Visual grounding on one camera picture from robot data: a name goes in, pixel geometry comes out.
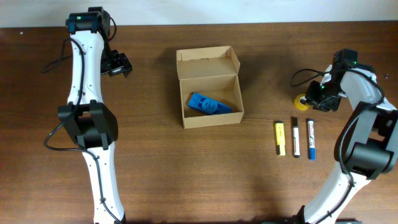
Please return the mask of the yellow highlighter pen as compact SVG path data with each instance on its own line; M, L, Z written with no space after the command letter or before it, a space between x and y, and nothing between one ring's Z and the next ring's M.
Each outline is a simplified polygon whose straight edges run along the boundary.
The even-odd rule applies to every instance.
M284 134L284 124L281 121L275 122L275 136L277 145L277 154L279 156L285 156L285 134Z

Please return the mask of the yellow adhesive tape roll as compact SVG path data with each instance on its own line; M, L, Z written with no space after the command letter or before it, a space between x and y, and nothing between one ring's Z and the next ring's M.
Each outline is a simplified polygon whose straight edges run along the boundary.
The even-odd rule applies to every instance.
M294 99L294 105L297 109L301 111L305 111L310 109L312 106L307 103L307 99L305 97L305 94L299 94L295 99Z

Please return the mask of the white marker black cap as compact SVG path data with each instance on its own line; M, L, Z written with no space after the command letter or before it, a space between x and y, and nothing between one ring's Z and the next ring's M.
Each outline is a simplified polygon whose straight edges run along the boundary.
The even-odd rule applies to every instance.
M294 157L300 157L300 139L299 139L299 127L298 119L292 117L292 133L293 133L293 145L294 145Z

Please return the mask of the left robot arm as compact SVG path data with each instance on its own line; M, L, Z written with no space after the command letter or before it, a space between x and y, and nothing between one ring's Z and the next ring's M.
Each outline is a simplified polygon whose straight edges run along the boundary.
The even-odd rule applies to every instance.
M67 104L58 117L75 151L82 153L90 175L94 200L94 223L125 223L118 193L114 151L118 122L101 94L101 76L132 71L125 54L111 49L113 19L102 7L71 13L65 21L73 51L72 85Z

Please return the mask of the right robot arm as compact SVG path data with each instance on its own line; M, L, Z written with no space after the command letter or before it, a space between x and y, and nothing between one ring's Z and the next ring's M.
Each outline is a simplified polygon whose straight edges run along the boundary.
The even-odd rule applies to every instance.
M296 108L336 111L347 98L353 113L336 140L331 174L290 223L340 223L338 217L349 201L397 162L397 108L377 84L372 66L358 63L357 51L342 49L324 72L315 75L322 80L307 80L310 85L296 97Z

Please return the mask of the brown cardboard box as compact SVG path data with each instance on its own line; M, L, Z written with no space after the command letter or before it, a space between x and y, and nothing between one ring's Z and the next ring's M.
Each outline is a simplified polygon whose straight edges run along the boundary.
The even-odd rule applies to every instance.
M183 127L202 128L238 124L244 115L239 85L240 62L231 46L176 51ZM205 114L188 106L201 94L231 108L226 114Z

